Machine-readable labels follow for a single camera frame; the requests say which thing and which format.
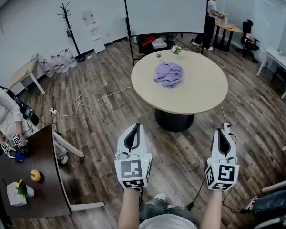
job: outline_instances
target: black pants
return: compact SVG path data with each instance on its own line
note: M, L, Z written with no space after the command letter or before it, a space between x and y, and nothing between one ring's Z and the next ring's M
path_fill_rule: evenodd
M195 38L194 42L197 44L201 44L202 41L204 41L204 47L210 48L210 43L213 37L213 33L215 30L215 18L208 16L206 18L206 24L205 24L205 36L204 34L198 34Z

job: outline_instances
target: black table base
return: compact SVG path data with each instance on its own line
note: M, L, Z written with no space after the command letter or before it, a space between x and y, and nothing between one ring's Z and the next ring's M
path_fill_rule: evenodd
M227 45L224 45L224 42L225 42L225 33L226 33L226 31L227 31L226 29L224 29L223 36L222 36L222 38L221 38L220 44L218 45L218 44L217 44L217 40L218 40L219 30L220 30L220 27L218 26L218 27L217 27L217 30L216 30L216 35L215 35L215 39L214 39L214 44L213 44L213 46L214 46L215 48L218 48L219 50L228 52L228 51L230 50L229 48L230 48L230 44L231 44L233 32L230 31L228 44L227 44Z
M172 114L159 109L155 110L155 118L159 126L170 132L182 132L189 128L195 115Z

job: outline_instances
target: backpack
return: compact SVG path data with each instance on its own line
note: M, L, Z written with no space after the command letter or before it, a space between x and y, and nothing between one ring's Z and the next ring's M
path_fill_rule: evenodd
M10 96L16 102L16 104L20 108L21 113L23 114L23 118L31 120L31 122L36 126L39 122L39 118L32 110L32 108L25 104L19 97L17 97L17 95L13 91L2 86L0 86L0 88L2 88L7 93L7 95Z

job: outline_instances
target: yellow flower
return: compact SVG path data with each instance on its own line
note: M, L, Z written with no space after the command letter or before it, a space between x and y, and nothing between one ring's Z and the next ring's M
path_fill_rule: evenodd
M22 180L20 180L17 184L17 187L19 187L21 185Z

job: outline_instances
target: water bottle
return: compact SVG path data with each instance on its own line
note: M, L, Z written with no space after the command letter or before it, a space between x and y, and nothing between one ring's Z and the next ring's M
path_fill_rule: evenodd
M75 57L73 56L73 53L69 50L69 48L64 50L64 57L66 58L66 61L70 67L73 68L77 66L77 61Z
M58 72L61 71L60 67L58 66L57 59L56 59L56 57L53 56L53 55L51 56L50 64L51 64L51 66L53 67L53 69L54 69L54 71L55 71L56 73L58 73Z
M49 64L46 62L46 59L44 59L44 61L42 62L42 68L46 76L48 76L49 78L54 76L55 71L51 66L49 66Z
M66 62L65 57L62 56L61 53L59 53L59 54L57 55L57 62L58 62L58 65L59 65L59 67L60 67L60 69L61 69L61 72L65 73L65 72L68 71L69 65L68 65L68 63Z

